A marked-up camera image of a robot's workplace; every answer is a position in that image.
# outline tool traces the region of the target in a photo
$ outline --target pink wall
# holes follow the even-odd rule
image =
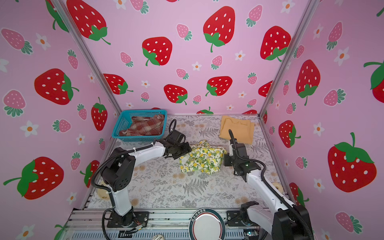
[[[142,5],[132,5],[131,2],[141,2]],[[260,111],[266,95],[262,91],[268,89],[280,64],[276,56],[282,55],[284,46],[289,44],[289,35],[294,34],[306,4],[307,0],[67,1],[72,18],[100,69],[103,73],[114,74],[108,76],[108,81],[116,77],[121,83],[122,80],[127,82],[128,88],[121,87],[123,91],[116,86],[117,81],[110,83],[121,108],[158,107],[169,113],[197,113],[209,110],[209,107],[213,113]],[[95,33],[92,25],[97,27]],[[267,33],[274,26],[279,28]],[[218,40],[210,37],[216,32],[220,34]],[[212,43],[207,42],[204,33],[207,33],[208,41],[214,43],[212,53]],[[265,34],[268,46],[263,41]],[[264,60],[277,47],[273,60]],[[148,61],[151,53],[154,54],[153,62],[159,65]],[[214,63],[219,66],[216,70],[215,66],[211,67]],[[253,75],[249,76],[251,73],[256,74],[257,80]],[[211,85],[214,87],[227,81],[216,91],[211,89],[218,96],[207,90],[211,78],[214,78]],[[166,91],[170,90],[167,95],[164,91],[166,85]],[[145,101],[143,96],[146,94],[142,96],[143,93],[149,95],[148,101]],[[175,103],[179,99],[173,93],[176,97],[178,93],[183,95],[180,103]]]
[[[91,70],[71,35],[61,29],[66,29],[61,23],[56,22],[54,30],[53,22],[42,0],[6,1],[0,10],[0,96],[5,109],[0,114],[1,183],[7,183],[1,185],[0,205],[6,218],[0,226],[3,239],[24,239],[23,234],[54,239],[61,229],[55,225],[65,224],[87,192],[80,171],[88,178],[88,164],[100,161],[104,154],[99,139],[108,146],[115,124],[114,109],[99,83],[90,81]],[[32,53],[23,54],[22,47]],[[68,59],[70,49],[76,54],[70,58],[73,65]],[[73,90],[71,101],[64,73],[79,89]],[[108,113],[101,131],[91,119],[98,97]],[[78,104],[84,105],[86,114],[85,110],[79,114]],[[56,120],[61,121],[58,131],[52,126]],[[80,134],[85,136],[81,143]],[[22,179],[6,182],[17,177]]]
[[[322,1],[267,109],[270,138],[317,239],[382,239],[384,74],[383,65],[363,67],[384,57],[379,2]],[[301,136],[293,145],[292,124]]]

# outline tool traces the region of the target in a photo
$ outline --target turquoise laundry basket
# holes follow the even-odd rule
[[[164,125],[163,132],[157,136],[119,136],[121,130],[127,130],[132,124],[132,117],[153,117],[154,115],[163,114]],[[167,111],[163,109],[154,110],[126,110],[123,111],[113,129],[112,137],[120,139],[122,142],[153,142],[155,139],[161,139],[167,125]]]

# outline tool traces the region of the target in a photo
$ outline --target red strawberry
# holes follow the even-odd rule
[[[200,95],[196,95],[193,98],[193,104],[198,105],[200,102],[201,102],[201,96]]]
[[[72,160],[71,160],[71,168],[73,171],[75,171],[79,165],[80,165],[80,153],[78,152],[75,152],[72,156]]]
[[[251,101],[248,102],[247,108],[251,108],[254,105],[256,105],[257,99],[252,99]]]
[[[300,169],[307,168],[307,166],[308,166],[308,162],[307,162],[307,159],[305,157],[298,157],[296,159],[295,163],[296,163],[296,166]]]
[[[67,0],[67,8],[81,35],[94,41],[107,36],[107,23],[102,15],[82,0]]]
[[[181,68],[176,69],[176,74],[179,78],[182,78],[184,80],[189,78],[188,73],[184,69],[181,69]]]
[[[186,25],[178,24],[176,26],[176,30],[179,37],[184,38],[184,40],[189,41],[192,39],[192,32],[188,29]]]
[[[143,92],[140,96],[143,102],[147,102],[149,100],[149,94],[147,92]]]
[[[221,55],[218,55],[217,57],[212,59],[211,68],[213,70],[216,70],[221,66],[222,63],[223,63],[223,57]]]
[[[376,167],[368,153],[355,147],[355,134],[351,132],[353,145],[341,142],[328,152],[328,165],[335,186],[344,192],[356,191],[376,177]]]
[[[342,22],[338,22],[333,27],[332,31],[329,33],[328,42],[327,42],[328,51],[331,51],[337,45],[337,40],[340,39],[342,33],[343,33],[343,24]]]
[[[148,61],[153,65],[163,66],[168,63],[172,53],[172,43],[164,36],[145,39],[142,48],[144,56],[148,58],[146,66]]]
[[[256,73],[250,73],[248,75],[248,80],[247,81],[249,82],[249,84],[254,85],[256,83],[256,81],[257,81]]]
[[[243,114],[257,114],[257,111],[252,109],[252,110],[246,111]]]
[[[266,124],[267,119],[268,119],[268,113],[265,110],[265,114],[263,115],[264,124]]]
[[[115,74],[103,73],[103,75],[105,77],[105,80],[107,80],[107,83],[114,94],[117,94],[117,95],[124,94],[127,91],[133,92],[133,90],[128,90],[128,84],[124,80],[124,78]]]
[[[84,108],[84,105],[77,105],[77,111],[79,111],[79,117],[81,117],[82,120],[87,119],[87,110]]]
[[[17,90],[9,91],[3,97],[3,103],[6,105],[4,111],[11,117],[19,117],[24,113],[22,110],[25,108],[25,100],[23,95]]]
[[[123,62],[123,63],[125,63],[125,65],[127,66],[127,67],[133,67],[133,61],[132,61],[132,58],[128,55],[128,54],[126,54],[125,52],[121,52],[120,53],[120,59],[121,59],[121,61]]]
[[[263,12],[263,6],[262,5],[257,5],[254,7],[249,13],[247,18],[247,26],[249,28],[253,27],[256,25],[256,22],[260,20],[262,17],[262,12]]]
[[[100,149],[104,151],[105,150],[105,141],[103,138],[99,139],[99,145],[100,145]]]
[[[85,175],[84,176],[84,183],[85,185],[87,186],[87,188],[89,188],[89,186],[91,185],[91,177],[93,175],[93,173],[97,170],[97,168],[99,167],[99,164],[100,162],[97,161],[97,160],[93,160],[90,164],[88,164],[86,170],[85,170],[85,173],[81,172],[80,173],[82,175]]]
[[[304,53],[304,46],[300,45],[298,48],[296,48],[295,52],[293,53],[294,58],[299,58]]]
[[[23,168],[21,177],[5,181],[3,185],[20,179],[17,191],[22,197],[32,200],[56,188],[63,178],[64,171],[57,163],[47,157],[38,157]]]
[[[296,82],[296,92],[301,98],[306,98],[304,106],[307,105],[308,96],[314,94],[320,83],[320,72],[312,60],[306,60],[301,66]]]
[[[336,103],[340,104],[342,101],[345,100],[346,93],[343,89],[339,88],[337,91],[335,89],[331,90],[325,97],[324,97],[324,104],[328,106],[335,106]]]
[[[290,120],[280,124],[278,131],[280,139],[287,148],[290,148],[295,144],[295,138],[301,138],[301,136],[296,137],[296,128]]]
[[[65,120],[65,119],[62,119],[62,120],[56,120],[55,122],[53,122],[53,130],[55,130],[56,132],[67,132],[71,129],[71,124]]]
[[[232,78],[228,76],[214,77],[207,82],[207,94],[210,93],[213,96],[221,96],[226,93],[229,87],[232,85]]]
[[[270,128],[269,128],[269,134],[270,135],[273,135],[275,133],[275,127],[274,126],[271,126]]]
[[[14,49],[20,50],[22,53],[28,55],[33,53],[31,44],[28,41],[24,41],[24,38],[20,33],[7,28],[2,28],[1,34]]]
[[[290,103],[290,104],[288,104],[288,107],[285,110],[285,112],[287,114],[291,115],[295,110],[296,110],[296,104],[295,103]]]
[[[291,35],[279,26],[271,27],[264,35],[260,56],[265,60],[273,60],[283,55],[291,42]]]
[[[337,222],[348,232],[353,233],[355,231],[357,234],[362,233],[362,226],[359,223],[359,220],[357,220],[352,215],[349,216],[345,212],[339,212],[335,215],[335,218]]]
[[[104,125],[108,118],[108,112],[104,105],[101,104],[100,98],[98,97],[99,102],[95,103],[91,109],[91,117],[93,124],[97,131],[101,131],[104,128]]]
[[[63,23],[63,20],[61,19],[60,15],[57,13],[55,7],[53,6],[51,0],[46,0],[45,1],[46,5],[47,5],[47,9],[48,9],[48,12],[50,13],[50,15],[55,19],[53,21],[53,25],[52,25],[52,28],[53,30],[56,30],[55,29],[55,24],[57,22],[57,24],[59,25],[59,27],[61,29],[63,29],[64,31],[66,32],[69,32],[68,31],[68,28],[65,26],[65,24]]]
[[[384,103],[384,62],[364,63],[364,67],[369,65],[380,65],[371,75],[371,89],[373,96],[378,101]]]
[[[306,200],[304,200],[303,193],[301,192],[300,188],[296,185],[296,183],[291,182],[289,184],[289,187],[293,194],[293,198],[295,199],[296,205],[303,205],[303,207],[305,207],[304,202],[308,202],[310,199],[307,198]]]
[[[185,88],[167,84],[164,86],[164,93],[166,94],[169,101],[172,103],[182,103],[185,102],[187,105],[187,102],[185,101],[188,97],[188,92]]]
[[[225,6],[220,8],[208,18],[203,26],[205,40],[213,45],[220,47],[228,43],[235,32],[235,11],[233,8]]]
[[[143,1],[143,0],[130,0],[130,1],[132,4],[132,7],[136,11],[140,11],[141,14],[147,14],[147,12],[149,12],[149,6],[147,5],[146,1]]]
[[[71,80],[62,70],[53,68],[35,79],[36,92],[45,99],[59,105],[68,104],[73,97]]]
[[[264,85],[262,85],[260,88],[259,88],[259,95],[263,96],[263,97],[266,97],[266,95],[268,94],[269,92],[269,89],[271,88],[271,85],[272,85],[272,82],[273,81],[270,81]]]
[[[209,107],[208,110],[204,109],[204,110],[198,111],[196,114],[213,114],[213,112],[211,112],[211,107]]]
[[[287,80],[285,80],[285,82],[284,82],[284,87],[283,87],[283,95],[285,96],[285,95],[287,95],[287,93],[288,93],[288,89],[289,89],[289,81],[288,81],[288,79]]]
[[[69,49],[68,55],[69,55],[68,56],[68,62],[73,67],[73,69],[77,69],[77,67],[79,66],[79,61],[76,58],[76,54],[74,53],[74,51],[72,49]]]

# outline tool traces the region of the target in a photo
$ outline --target yellow and green patterned cloth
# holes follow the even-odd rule
[[[201,171],[212,174],[220,171],[224,154],[227,153],[223,147],[211,147],[206,140],[200,141],[198,145],[191,145],[189,154],[179,157],[181,172]]]

